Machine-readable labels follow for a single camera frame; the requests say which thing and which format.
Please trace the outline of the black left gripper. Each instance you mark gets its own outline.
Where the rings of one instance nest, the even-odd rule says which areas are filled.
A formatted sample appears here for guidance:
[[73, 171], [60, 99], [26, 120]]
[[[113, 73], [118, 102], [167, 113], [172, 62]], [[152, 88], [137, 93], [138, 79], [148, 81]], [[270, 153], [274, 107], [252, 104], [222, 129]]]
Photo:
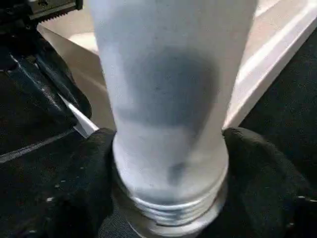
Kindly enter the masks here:
[[88, 118], [92, 108], [66, 62], [37, 26], [82, 8], [82, 0], [0, 2], [0, 56], [9, 57], [9, 79], [29, 103], [54, 119], [75, 119], [66, 102]]

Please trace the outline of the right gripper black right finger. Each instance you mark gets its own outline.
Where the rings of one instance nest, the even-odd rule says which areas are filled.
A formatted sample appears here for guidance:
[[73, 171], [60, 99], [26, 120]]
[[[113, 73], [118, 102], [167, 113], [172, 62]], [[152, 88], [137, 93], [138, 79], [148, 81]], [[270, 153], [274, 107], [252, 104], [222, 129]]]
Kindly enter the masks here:
[[314, 238], [317, 192], [286, 156], [241, 127], [223, 132], [229, 153], [228, 192], [203, 238]]

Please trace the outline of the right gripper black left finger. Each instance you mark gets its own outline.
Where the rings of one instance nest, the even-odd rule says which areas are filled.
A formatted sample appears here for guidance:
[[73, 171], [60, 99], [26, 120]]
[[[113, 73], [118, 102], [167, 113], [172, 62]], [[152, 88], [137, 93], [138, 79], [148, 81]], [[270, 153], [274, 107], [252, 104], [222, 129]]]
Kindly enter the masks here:
[[112, 213], [113, 131], [69, 134], [7, 163], [10, 238], [94, 238]]

